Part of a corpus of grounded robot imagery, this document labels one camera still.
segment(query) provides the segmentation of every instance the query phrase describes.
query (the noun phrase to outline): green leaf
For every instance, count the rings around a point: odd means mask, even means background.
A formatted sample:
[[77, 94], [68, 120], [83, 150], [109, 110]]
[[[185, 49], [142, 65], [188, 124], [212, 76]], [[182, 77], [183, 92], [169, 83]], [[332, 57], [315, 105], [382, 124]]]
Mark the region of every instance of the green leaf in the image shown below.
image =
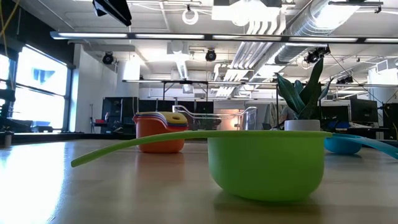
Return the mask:
[[319, 77], [321, 76], [322, 71], [323, 71], [323, 58], [321, 58], [313, 67], [310, 80], [308, 81], [303, 91], [301, 91], [300, 93], [301, 100], [305, 105], [307, 105], [308, 102], [310, 101], [311, 95], [314, 89], [318, 85]]
[[298, 114], [298, 119], [313, 119], [317, 114], [318, 98], [321, 95], [321, 83], [317, 83], [305, 108]]
[[329, 92], [329, 87], [330, 87], [331, 81], [333, 81], [334, 79], [335, 79], [335, 78], [332, 78], [332, 79], [328, 82], [328, 84], [326, 85], [326, 88], [324, 88], [324, 89], [322, 90], [322, 94], [319, 96], [319, 100], [322, 100], [322, 99], [324, 99], [324, 97], [327, 96], [327, 94], [328, 94], [328, 92]]
[[303, 89], [304, 89], [303, 83], [301, 83], [300, 81], [296, 80], [296, 81], [294, 82], [294, 88], [296, 89], [296, 92], [297, 92], [298, 94], [300, 94], [301, 91], [303, 91]]
[[305, 104], [296, 92], [293, 84], [279, 74], [277, 74], [277, 79], [280, 95], [284, 98], [290, 109], [296, 113], [300, 113], [305, 108]]

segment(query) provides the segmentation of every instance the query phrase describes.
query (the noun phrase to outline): security camera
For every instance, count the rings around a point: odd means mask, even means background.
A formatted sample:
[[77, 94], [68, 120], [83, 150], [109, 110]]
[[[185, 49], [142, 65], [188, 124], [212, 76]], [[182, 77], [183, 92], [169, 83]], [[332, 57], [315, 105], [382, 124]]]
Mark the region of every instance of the security camera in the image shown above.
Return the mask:
[[317, 47], [315, 50], [308, 52], [308, 55], [304, 58], [304, 61], [307, 63], [317, 63], [327, 54], [330, 54], [329, 45], [326, 47]]
[[102, 62], [105, 65], [111, 65], [113, 60], [113, 52], [106, 52], [104, 58], [102, 59]]
[[213, 49], [209, 49], [206, 54], [206, 61], [214, 62], [217, 58], [217, 54]]

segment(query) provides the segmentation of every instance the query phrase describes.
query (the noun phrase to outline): bowl handle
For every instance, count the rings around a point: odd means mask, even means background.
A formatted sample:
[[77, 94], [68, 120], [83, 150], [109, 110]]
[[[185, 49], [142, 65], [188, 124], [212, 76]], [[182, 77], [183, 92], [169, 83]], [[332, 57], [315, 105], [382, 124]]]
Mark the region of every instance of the bowl handle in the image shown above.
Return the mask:
[[124, 149], [131, 146], [138, 146], [140, 144], [149, 144], [153, 142], [159, 141], [169, 141], [169, 140], [177, 140], [177, 139], [193, 139], [193, 138], [211, 138], [211, 137], [223, 137], [227, 136], [225, 133], [223, 135], [222, 131], [180, 131], [175, 133], [167, 133], [167, 134], [156, 134], [153, 136], [147, 136], [143, 138], [132, 139], [128, 141], [124, 141], [112, 146], [108, 146], [102, 149], [95, 150], [93, 152], [89, 152], [83, 156], [80, 156], [77, 159], [71, 161], [70, 165], [72, 167], [80, 166], [86, 164], [87, 162], [91, 162], [95, 159], [103, 157], [111, 152]]
[[364, 138], [361, 136], [348, 136], [348, 138], [343, 137], [344, 135], [335, 135], [333, 134], [333, 139], [344, 139], [346, 141], [351, 141], [351, 142], [356, 142], [356, 143], [360, 143], [360, 144], [364, 144], [366, 146], [370, 146], [373, 147], [381, 152], [386, 153], [387, 155], [398, 159], [398, 148], [394, 147], [394, 146], [390, 146], [384, 142], [380, 142], [374, 139], [369, 139], [369, 138]]

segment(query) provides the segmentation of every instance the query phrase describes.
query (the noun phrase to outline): blue scoop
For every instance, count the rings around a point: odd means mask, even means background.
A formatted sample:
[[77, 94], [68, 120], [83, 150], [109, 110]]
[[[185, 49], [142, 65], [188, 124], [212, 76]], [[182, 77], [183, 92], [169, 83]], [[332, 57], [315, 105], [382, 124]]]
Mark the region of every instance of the blue scoop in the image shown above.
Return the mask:
[[398, 159], [398, 148], [386, 143], [350, 134], [333, 134], [332, 138], [325, 139], [325, 149], [337, 154], [355, 154], [362, 145], [373, 147]]

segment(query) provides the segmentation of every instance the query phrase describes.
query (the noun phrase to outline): desk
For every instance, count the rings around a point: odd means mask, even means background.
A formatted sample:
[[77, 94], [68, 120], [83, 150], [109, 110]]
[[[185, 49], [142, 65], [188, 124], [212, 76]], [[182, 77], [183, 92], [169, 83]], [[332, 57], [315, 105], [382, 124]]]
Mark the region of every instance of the desk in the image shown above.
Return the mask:
[[397, 160], [374, 149], [362, 149], [354, 156], [325, 152], [323, 180], [310, 198], [261, 203], [234, 197], [217, 186], [209, 174], [205, 143], [185, 144], [182, 153], [176, 154], [140, 153], [132, 147], [70, 167], [72, 159], [117, 142], [53, 142], [0, 151], [0, 183], [7, 189], [1, 194], [0, 220], [59, 224], [397, 221]]
[[392, 130], [389, 128], [342, 128], [336, 129], [337, 133], [341, 134], [353, 134], [357, 136], [367, 137], [370, 139], [376, 139], [376, 133], [383, 132], [389, 133]]

